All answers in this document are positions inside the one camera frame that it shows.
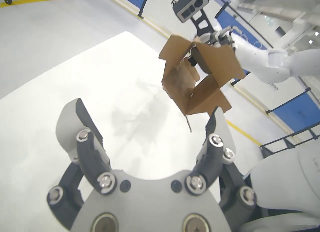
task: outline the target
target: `caster wheel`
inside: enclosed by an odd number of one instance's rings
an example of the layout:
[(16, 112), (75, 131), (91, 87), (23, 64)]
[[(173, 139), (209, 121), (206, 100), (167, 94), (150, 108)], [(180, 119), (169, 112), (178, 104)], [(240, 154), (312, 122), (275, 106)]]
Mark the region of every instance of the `caster wheel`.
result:
[(12, 0), (4, 0), (7, 5), (12, 4)]

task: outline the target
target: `camera lens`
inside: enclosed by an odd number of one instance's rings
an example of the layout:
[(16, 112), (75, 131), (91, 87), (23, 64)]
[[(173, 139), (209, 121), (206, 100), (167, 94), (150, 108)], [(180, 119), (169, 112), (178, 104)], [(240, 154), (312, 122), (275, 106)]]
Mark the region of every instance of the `camera lens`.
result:
[(195, 7), (200, 7), (203, 4), (203, 0), (197, 0), (194, 2), (195, 3)]

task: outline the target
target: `bolt head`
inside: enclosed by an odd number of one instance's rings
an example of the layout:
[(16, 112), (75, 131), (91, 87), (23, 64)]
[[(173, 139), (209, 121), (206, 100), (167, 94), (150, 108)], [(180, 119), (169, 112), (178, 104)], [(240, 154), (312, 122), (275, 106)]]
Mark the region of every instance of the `bolt head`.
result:
[(83, 130), (79, 133), (79, 139), (81, 139), (81, 140), (86, 139), (88, 136), (89, 136), (89, 133), (85, 130)]
[(201, 189), (203, 186), (202, 180), (198, 176), (194, 176), (191, 179), (191, 186), (194, 189)]
[(234, 152), (231, 149), (226, 148), (224, 155), (227, 159), (232, 159), (234, 157)]
[(104, 176), (100, 181), (101, 188), (109, 188), (112, 184), (112, 180), (109, 176)]
[(220, 144), (222, 141), (220, 137), (213, 137), (212, 140), (214, 141), (215, 144)]
[(255, 196), (254, 196), (254, 192), (253, 192), (253, 191), (251, 191), (251, 190), (246, 190), (244, 193), (245, 193), (245, 194), (244, 194), (244, 197), (245, 197), (245, 199), (246, 199), (247, 201), (253, 201), (253, 200), (254, 200)]
[(60, 191), (58, 189), (54, 189), (49, 193), (50, 201), (57, 201), (60, 197)]

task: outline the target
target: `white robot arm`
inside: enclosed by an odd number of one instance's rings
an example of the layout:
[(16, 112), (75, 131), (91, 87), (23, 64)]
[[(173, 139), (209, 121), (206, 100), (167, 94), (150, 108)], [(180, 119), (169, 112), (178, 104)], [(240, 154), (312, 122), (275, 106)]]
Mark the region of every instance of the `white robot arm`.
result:
[(234, 48), (240, 65), (265, 83), (278, 83), (289, 77), (320, 76), (320, 49), (294, 52), (291, 55), (284, 49), (259, 49), (233, 33), (233, 30), (242, 33), (237, 27), (222, 29), (217, 19), (214, 19), (214, 25), (216, 31), (202, 35), (201, 41), (214, 46), (227, 41)]

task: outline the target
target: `black metal railing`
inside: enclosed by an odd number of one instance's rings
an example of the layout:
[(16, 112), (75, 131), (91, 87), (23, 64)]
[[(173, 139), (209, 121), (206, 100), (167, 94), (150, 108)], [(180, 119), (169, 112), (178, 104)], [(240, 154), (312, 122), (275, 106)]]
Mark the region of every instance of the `black metal railing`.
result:
[[(261, 152), (262, 152), (262, 154), (263, 154), (263, 157), (266, 158), (266, 157), (268, 157), (268, 156), (270, 156), (270, 155), (279, 153), (279, 152), (281, 152), (281, 151), (295, 148), (296, 146), (299, 146), (299, 145), (301, 145), (301, 144), (307, 143), (307, 142), (309, 142), (309, 141), (311, 141), (311, 140), (317, 140), (317, 139), (320, 137), (320, 134), (317, 135), (312, 129), (315, 128), (315, 127), (317, 127), (317, 126), (319, 126), (319, 125), (320, 125), (320, 121), (317, 122), (317, 123), (315, 123), (315, 124), (313, 124), (313, 125), (311, 125), (311, 126), (309, 126), (309, 127), (306, 127), (306, 128), (301, 129), (301, 130), (299, 130), (299, 131), (297, 131), (297, 132), (294, 132), (294, 133), (292, 133), (292, 134), (290, 134), (290, 135), (287, 135), (287, 136), (285, 136), (285, 137), (282, 137), (282, 138), (279, 138), (279, 139), (277, 139), (277, 140), (274, 140), (274, 141), (271, 141), (271, 142), (269, 142), (269, 143), (266, 143), (266, 144), (264, 144), (264, 145), (261, 145), (260, 148), (261, 148)], [(302, 142), (300, 142), (300, 143), (298, 143), (298, 144), (293, 144), (293, 143), (291, 143), (291, 142), (288, 140), (289, 137), (297, 136), (297, 135), (299, 135), (299, 134), (301, 134), (301, 133), (303, 133), (303, 132), (306, 132), (306, 131), (308, 131), (308, 132), (311, 134), (311, 138), (309, 138), (309, 139), (307, 139), (307, 140), (304, 140), (304, 141), (302, 141)], [(268, 146), (268, 145), (270, 145), (270, 144), (273, 144), (273, 143), (276, 143), (276, 142), (279, 142), (279, 141), (282, 141), (282, 140), (285, 142), (285, 144), (286, 144), (286, 146), (287, 146), (286, 148), (281, 149), (281, 150), (278, 150), (278, 151), (275, 151), (275, 152), (272, 152), (270, 149), (266, 148), (266, 146)]]

